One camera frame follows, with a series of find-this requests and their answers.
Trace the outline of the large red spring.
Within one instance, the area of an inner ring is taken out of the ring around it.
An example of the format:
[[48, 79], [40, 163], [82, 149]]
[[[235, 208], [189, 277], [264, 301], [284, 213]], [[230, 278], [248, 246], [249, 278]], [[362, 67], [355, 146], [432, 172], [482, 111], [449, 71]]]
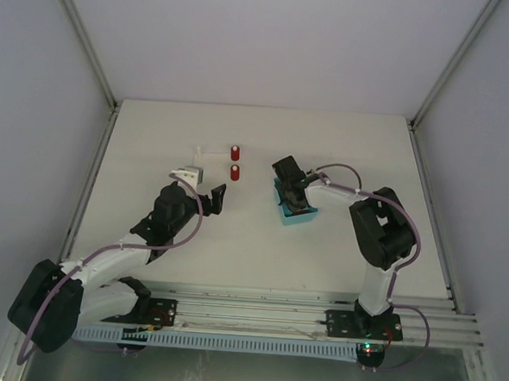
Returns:
[[239, 165], [233, 164], [229, 169], [229, 176], [230, 180], [237, 182], [240, 180], [240, 169], [241, 167]]
[[241, 148], [239, 146], [232, 145], [230, 148], [230, 155], [229, 158], [234, 163], [238, 162], [240, 160], [241, 155]]

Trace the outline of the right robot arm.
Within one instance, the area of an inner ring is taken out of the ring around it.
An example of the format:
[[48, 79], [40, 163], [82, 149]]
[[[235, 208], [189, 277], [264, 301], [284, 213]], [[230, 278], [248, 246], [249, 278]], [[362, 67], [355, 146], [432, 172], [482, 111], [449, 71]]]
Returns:
[[414, 221], [392, 189], [364, 191], [360, 175], [355, 176], [356, 188], [334, 184], [324, 173], [330, 167], [356, 172], [342, 163], [305, 172], [291, 155], [272, 164], [280, 218], [288, 226], [312, 221], [318, 209], [312, 205], [309, 191], [316, 189], [348, 201], [349, 217], [366, 261], [366, 271], [354, 310], [347, 314], [347, 323], [361, 338], [380, 337], [399, 323], [394, 316], [393, 287], [399, 271], [419, 257], [422, 241]]

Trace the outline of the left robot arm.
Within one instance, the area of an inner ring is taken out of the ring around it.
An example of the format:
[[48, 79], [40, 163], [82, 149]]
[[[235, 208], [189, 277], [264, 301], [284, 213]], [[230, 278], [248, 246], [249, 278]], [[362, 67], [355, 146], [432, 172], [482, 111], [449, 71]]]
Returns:
[[123, 321], [139, 328], [162, 328], [171, 322], [156, 308], [150, 289], [129, 273], [187, 243], [177, 235], [191, 220], [220, 215], [227, 189], [221, 184], [210, 195], [199, 195], [177, 175], [172, 178], [150, 213], [117, 243], [80, 260], [44, 259], [35, 265], [7, 317], [25, 336], [22, 359], [34, 349], [59, 349], [78, 328], [94, 322]]

